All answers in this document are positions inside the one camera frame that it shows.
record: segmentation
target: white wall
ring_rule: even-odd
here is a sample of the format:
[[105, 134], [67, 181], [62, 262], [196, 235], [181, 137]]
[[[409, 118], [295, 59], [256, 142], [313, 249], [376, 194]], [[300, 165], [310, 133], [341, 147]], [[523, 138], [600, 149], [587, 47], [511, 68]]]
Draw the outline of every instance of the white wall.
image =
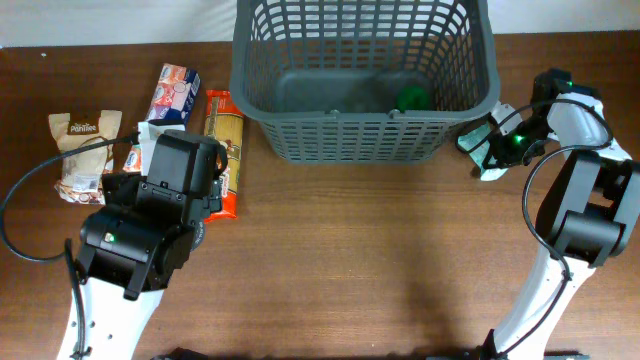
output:
[[[640, 0], [488, 1], [494, 33], [640, 29]], [[0, 0], [0, 45], [228, 41], [235, 6], [236, 0]]]

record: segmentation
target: basket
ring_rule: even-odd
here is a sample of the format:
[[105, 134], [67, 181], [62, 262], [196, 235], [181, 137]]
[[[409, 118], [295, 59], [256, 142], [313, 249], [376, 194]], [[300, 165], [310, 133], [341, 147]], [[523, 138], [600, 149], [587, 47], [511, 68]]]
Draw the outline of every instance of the basket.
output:
[[[431, 111], [395, 110], [407, 87]], [[233, 101], [295, 163], [415, 163], [498, 101], [486, 0], [242, 0]]]

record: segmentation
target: snack bag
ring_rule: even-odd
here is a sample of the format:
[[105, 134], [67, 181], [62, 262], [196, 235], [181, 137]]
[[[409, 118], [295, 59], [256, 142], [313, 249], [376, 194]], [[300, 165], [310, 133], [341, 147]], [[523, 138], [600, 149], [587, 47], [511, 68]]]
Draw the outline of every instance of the snack bag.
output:
[[[49, 115], [51, 136], [60, 152], [112, 140], [120, 129], [120, 111]], [[83, 152], [62, 161], [62, 178], [54, 185], [60, 197], [80, 204], [103, 204], [102, 174], [113, 171], [113, 145]]]
[[220, 175], [222, 181], [222, 211], [211, 214], [204, 220], [209, 223], [216, 219], [235, 219], [240, 177], [240, 158], [242, 150], [242, 122], [244, 115], [231, 101], [229, 91], [208, 90], [207, 118], [204, 134], [213, 137], [227, 148], [229, 165]]

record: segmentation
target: red and yellow package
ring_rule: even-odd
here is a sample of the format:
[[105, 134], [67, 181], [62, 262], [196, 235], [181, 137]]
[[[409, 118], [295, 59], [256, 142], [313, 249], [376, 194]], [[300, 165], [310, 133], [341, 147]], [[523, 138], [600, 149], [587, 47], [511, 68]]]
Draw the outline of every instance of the red and yellow package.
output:
[[242, 122], [244, 115], [231, 101], [229, 91], [207, 90], [207, 118], [204, 134], [226, 145], [229, 165], [220, 175], [222, 180], [222, 211], [205, 219], [210, 223], [216, 219], [235, 219], [242, 153]]

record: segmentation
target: brown table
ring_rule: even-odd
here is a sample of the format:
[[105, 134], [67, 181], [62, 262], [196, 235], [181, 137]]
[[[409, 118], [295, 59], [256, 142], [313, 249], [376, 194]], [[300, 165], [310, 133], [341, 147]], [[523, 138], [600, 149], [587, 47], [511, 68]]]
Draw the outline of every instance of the brown table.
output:
[[[501, 100], [528, 103], [551, 66], [599, 88], [622, 146], [640, 157], [640, 33], [496, 36]], [[56, 153], [47, 114], [123, 111], [126, 134], [147, 111], [163, 62], [225, 89], [231, 46], [165, 44], [0, 51], [0, 194]], [[204, 91], [189, 126], [202, 130]], [[535, 257], [520, 196], [530, 168], [482, 183], [453, 145], [419, 166], [295, 166], [245, 123], [239, 219], [208, 227], [177, 271], [135, 358], [181, 346], [206, 354], [330, 356], [438, 352], [480, 344], [509, 311]], [[116, 168], [126, 146], [117, 149]], [[536, 181], [532, 211], [561, 164]], [[8, 232], [49, 255], [96, 207], [52, 190], [53, 166], [17, 195]], [[640, 353], [640, 231], [572, 301], [548, 349], [595, 359]], [[63, 263], [36, 265], [0, 249], [0, 358], [58, 352], [71, 291]]]

